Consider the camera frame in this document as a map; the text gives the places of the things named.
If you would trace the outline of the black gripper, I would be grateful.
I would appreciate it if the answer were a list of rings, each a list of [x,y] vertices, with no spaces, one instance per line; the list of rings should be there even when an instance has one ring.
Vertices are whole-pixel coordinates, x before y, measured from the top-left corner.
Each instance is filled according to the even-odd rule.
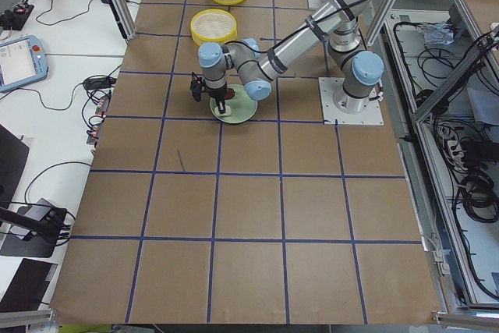
[[[217,102],[216,106],[217,112],[220,114],[225,114],[226,113],[225,96],[227,94],[226,78],[222,77],[219,80],[209,80],[208,78],[204,78],[204,82],[207,87],[206,91]]]

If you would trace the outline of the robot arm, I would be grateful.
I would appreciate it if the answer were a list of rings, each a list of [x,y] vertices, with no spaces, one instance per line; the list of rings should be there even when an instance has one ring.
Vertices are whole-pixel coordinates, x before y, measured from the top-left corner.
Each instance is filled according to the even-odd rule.
[[[343,72],[342,88],[334,104],[342,112],[360,113],[379,83],[384,63],[366,50],[359,36],[359,14],[369,0],[323,0],[319,9],[288,36],[266,51],[259,51],[254,39],[207,42],[198,49],[202,76],[193,75],[190,90],[195,101],[202,94],[214,99],[221,114],[229,98],[227,72],[235,69],[242,85],[255,101],[271,93],[271,83],[318,44],[327,44],[329,55]]]

